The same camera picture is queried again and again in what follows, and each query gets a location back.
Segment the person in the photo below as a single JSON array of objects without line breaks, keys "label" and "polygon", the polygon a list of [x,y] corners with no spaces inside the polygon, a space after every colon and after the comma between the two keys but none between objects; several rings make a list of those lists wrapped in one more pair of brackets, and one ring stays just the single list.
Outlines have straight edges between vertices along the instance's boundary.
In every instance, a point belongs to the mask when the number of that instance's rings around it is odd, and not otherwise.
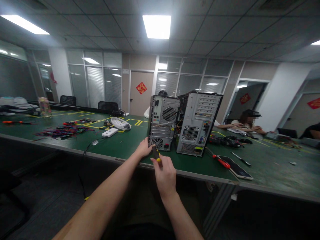
[{"label": "person", "polygon": [[[168,93],[164,90],[161,90],[159,93],[158,93],[158,96],[160,97],[167,97],[168,96]],[[149,118],[149,112],[150,112],[150,107],[147,108],[147,110],[144,112],[143,116],[145,118]]]},{"label": "person", "polygon": [[261,117],[259,112],[247,109],[242,112],[239,120],[233,120],[231,124],[242,123],[244,125],[243,127],[235,126],[233,128],[244,132],[256,132],[264,135],[266,132],[260,126],[255,126],[253,124],[253,121],[258,117]]},{"label": "person", "polygon": [[[146,137],[128,160],[100,184],[53,240],[100,239],[123,198],[138,163],[151,150],[152,146],[149,147]],[[160,155],[160,158],[162,169],[154,158],[151,158],[151,161],[155,169],[157,188],[176,239],[203,239],[176,191],[176,169],[171,158],[162,155]],[[165,229],[163,231],[158,229],[158,231],[142,232],[122,231],[123,238],[121,239],[168,239],[165,237],[165,233]]]},{"label": "person", "polygon": [[320,139],[320,122],[306,128],[300,138]]}]

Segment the smartphone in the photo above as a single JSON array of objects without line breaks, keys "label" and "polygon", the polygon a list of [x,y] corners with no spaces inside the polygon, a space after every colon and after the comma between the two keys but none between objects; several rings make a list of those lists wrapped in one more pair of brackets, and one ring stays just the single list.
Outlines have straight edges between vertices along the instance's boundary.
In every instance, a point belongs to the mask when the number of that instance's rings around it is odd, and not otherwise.
[{"label": "smartphone", "polygon": [[226,161],[230,165],[230,171],[236,175],[238,178],[244,178],[253,180],[253,177],[249,175],[245,170],[243,170],[238,164],[236,164],[231,158],[225,157],[225,156],[217,156],[218,158],[221,158],[223,161]]}]

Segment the desk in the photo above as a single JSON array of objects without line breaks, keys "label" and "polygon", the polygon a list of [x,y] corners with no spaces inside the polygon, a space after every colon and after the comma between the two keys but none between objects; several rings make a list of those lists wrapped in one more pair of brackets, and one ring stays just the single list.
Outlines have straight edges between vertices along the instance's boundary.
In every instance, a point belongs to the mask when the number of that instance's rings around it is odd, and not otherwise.
[{"label": "desk", "polygon": [[[52,138],[35,141],[34,133],[42,132],[48,127],[62,125],[63,122],[77,121],[83,118],[97,120],[95,123],[79,124],[88,126],[95,131],[88,131],[77,135],[76,138],[55,140]],[[53,111],[52,118],[32,117],[18,115],[12,117],[1,116],[0,120],[35,121],[34,125],[0,125],[0,137],[16,141],[46,146],[58,150],[83,154],[86,147],[97,138],[101,138],[99,127],[103,126],[105,119],[111,118],[108,114],[84,112],[84,111]],[[147,119],[144,117],[129,115],[124,118],[132,125],[130,131],[120,131],[100,144],[90,147],[87,155],[97,159],[122,163],[134,152],[140,141],[147,136]],[[234,133],[213,129],[218,136],[234,135]],[[171,157],[177,174],[204,181],[219,183],[220,190],[204,222],[206,237],[210,239],[214,229],[218,225],[223,213],[227,209],[233,193],[242,189],[253,189],[302,200],[320,202],[320,151],[303,146],[290,149],[280,143],[266,139],[253,140],[253,144],[246,144],[244,149],[233,149],[224,146],[208,145],[209,149],[217,155],[228,156],[246,170],[253,181],[237,179],[229,170],[225,169],[212,156],[205,153],[204,156],[194,157],[177,154],[174,148],[165,155]],[[252,164],[249,168],[230,152],[234,152]],[[140,166],[153,169],[150,157],[144,158]]]}]

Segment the vent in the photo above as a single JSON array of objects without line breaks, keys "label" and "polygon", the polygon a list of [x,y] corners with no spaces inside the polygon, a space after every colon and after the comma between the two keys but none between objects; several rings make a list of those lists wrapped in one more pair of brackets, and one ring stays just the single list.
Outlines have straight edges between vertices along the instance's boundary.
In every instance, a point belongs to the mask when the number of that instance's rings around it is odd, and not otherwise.
[{"label": "vent", "polygon": [[199,131],[198,127],[184,126],[182,139],[196,141],[199,133],[198,131]]},{"label": "vent", "polygon": [[261,5],[261,10],[287,10],[292,4],[296,3],[298,0],[266,0],[264,4]]},{"label": "vent", "polygon": [[161,138],[153,138],[152,143],[156,145],[156,148],[162,148],[163,140]]},{"label": "vent", "polygon": [[167,107],[162,112],[162,117],[168,122],[175,119],[176,116],[177,116],[177,110],[175,110],[173,107]]}]

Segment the fluorescent light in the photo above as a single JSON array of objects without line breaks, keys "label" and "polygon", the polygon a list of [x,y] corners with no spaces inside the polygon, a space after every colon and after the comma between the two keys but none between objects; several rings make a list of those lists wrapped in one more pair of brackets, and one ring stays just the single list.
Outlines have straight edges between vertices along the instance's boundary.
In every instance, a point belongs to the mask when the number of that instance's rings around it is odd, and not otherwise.
[{"label": "fluorescent light", "polygon": [[171,16],[143,15],[148,38],[169,39]]},{"label": "fluorescent light", "polygon": [[311,45],[320,45],[320,40],[314,43],[311,43]]},{"label": "fluorescent light", "polygon": [[167,70],[167,68],[168,68],[168,64],[166,64],[166,63],[159,63],[159,64],[158,64],[158,69],[165,69],[165,70]]},{"label": "fluorescent light", "polygon": [[88,63],[99,64],[99,65],[100,65],[100,63],[96,62],[96,61],[93,60],[92,58],[82,58],[82,59],[84,59],[84,60],[87,61]]},{"label": "fluorescent light", "polygon": [[25,20],[24,18],[22,18],[18,15],[1,15],[1,17],[9,20],[10,22],[17,24],[18,26],[20,26],[24,29],[27,29],[28,31],[30,31],[34,34],[50,35],[50,33],[47,33],[46,31],[42,30],[41,28],[37,27],[33,23]]}]

